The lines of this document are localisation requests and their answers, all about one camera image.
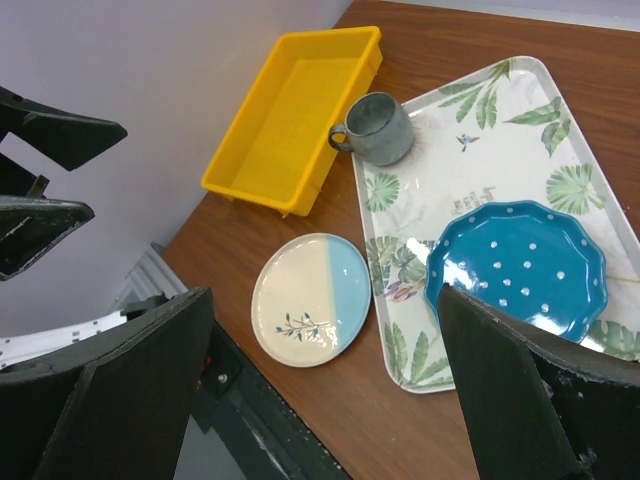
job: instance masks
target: brown tabletop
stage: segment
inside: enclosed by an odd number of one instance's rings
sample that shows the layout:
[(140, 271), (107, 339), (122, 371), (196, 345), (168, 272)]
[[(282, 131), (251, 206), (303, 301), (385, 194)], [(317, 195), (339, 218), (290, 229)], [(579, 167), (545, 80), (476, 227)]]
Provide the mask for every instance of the brown tabletop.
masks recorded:
[[(382, 30), (384, 60), (371, 89), (400, 101), (506, 57), (541, 59), (640, 231), (640, 34), (356, 0), (337, 26), (360, 25)], [(283, 219), (208, 194), (164, 258), (188, 286), (211, 286), (217, 320), (352, 476), (478, 478), (456, 393), (415, 395), (393, 383), (373, 307), (354, 343), (326, 365), (286, 367), (260, 348), (250, 318), (258, 273), (279, 247), (309, 232), (341, 235), (365, 253), (345, 154), (308, 217)]]

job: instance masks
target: yellow plastic bin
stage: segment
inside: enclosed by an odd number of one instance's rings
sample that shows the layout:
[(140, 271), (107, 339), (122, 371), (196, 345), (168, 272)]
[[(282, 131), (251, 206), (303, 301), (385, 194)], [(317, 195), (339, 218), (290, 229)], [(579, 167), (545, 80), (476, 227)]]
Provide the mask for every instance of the yellow plastic bin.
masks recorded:
[(382, 62), (378, 27), (281, 36), (202, 177), (202, 187), (308, 215), (336, 151), (334, 123)]

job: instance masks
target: table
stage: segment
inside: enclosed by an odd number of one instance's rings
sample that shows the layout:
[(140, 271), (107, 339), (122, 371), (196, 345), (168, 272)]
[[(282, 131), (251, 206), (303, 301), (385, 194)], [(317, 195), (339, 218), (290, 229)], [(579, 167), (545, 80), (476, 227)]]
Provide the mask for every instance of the table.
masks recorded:
[[(400, 101), (497, 60), (549, 67), (620, 203), (640, 228), (640, 34), (356, 0), (338, 27), (378, 25), (384, 60), (371, 90)], [(190, 287), (210, 285), (216, 318), (355, 478), (478, 478), (455, 392), (414, 395), (388, 377), (375, 318), (334, 361), (294, 369), (262, 351), (250, 319), (254, 282), (285, 242), (330, 232), (364, 254), (350, 158), (339, 154), (311, 214), (208, 194), (164, 253)]]

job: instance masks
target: gray mug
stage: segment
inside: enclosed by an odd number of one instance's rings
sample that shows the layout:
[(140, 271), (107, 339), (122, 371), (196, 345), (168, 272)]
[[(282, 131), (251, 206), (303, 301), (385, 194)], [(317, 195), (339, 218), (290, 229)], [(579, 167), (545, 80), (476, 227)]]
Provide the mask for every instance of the gray mug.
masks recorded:
[[(336, 133), (343, 133), (349, 142), (336, 142)], [(391, 95), (382, 92), (360, 98), (349, 109), (345, 123), (329, 130), (333, 148), (353, 152), (357, 159), (378, 167), (400, 160), (412, 143), (409, 115)]]

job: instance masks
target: white serving tray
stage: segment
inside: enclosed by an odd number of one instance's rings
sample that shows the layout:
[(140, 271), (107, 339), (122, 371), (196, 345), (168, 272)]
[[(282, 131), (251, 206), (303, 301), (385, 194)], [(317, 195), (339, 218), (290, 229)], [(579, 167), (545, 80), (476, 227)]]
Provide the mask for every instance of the white serving tray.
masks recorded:
[(583, 345), (639, 359), (640, 243), (545, 65), (510, 58), (404, 108), (416, 135), (407, 156), (353, 162), (391, 378), (414, 393), (455, 387), (423, 262), (451, 220), (490, 201), (535, 200), (582, 223), (607, 257), (609, 288)]

